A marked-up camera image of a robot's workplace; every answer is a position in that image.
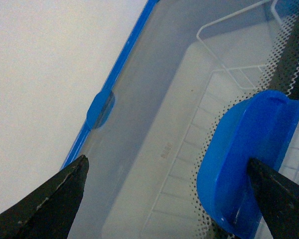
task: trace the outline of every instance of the blue lid edge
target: blue lid edge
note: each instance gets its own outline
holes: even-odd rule
[[[150,16],[151,11],[153,10],[153,8],[155,7],[157,2],[159,2],[159,0],[149,0],[146,3],[146,5],[144,6],[143,11],[141,12],[132,32],[130,33],[130,35],[129,35],[120,55],[118,56],[111,72],[109,73],[107,80],[104,83],[101,91],[111,90],[113,88],[118,76],[121,73],[121,70],[123,69],[137,39],[139,38],[139,36],[145,26],[145,23],[147,22],[147,19]],[[101,104],[101,106],[98,106],[98,107],[102,108],[104,102],[100,102],[100,104]],[[68,155],[66,156],[64,163],[61,166],[61,169],[63,169],[67,165],[69,165],[71,162],[73,162],[78,157],[78,154],[79,154],[86,138],[88,137],[90,131],[91,131],[91,129],[89,127],[89,124],[85,120]]]

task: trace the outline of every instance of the plastic storage box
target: plastic storage box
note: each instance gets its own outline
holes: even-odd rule
[[[64,163],[90,161],[70,239],[231,237],[199,203],[198,167],[222,115],[264,89],[298,7],[149,0]],[[299,184],[299,124],[280,172]]]

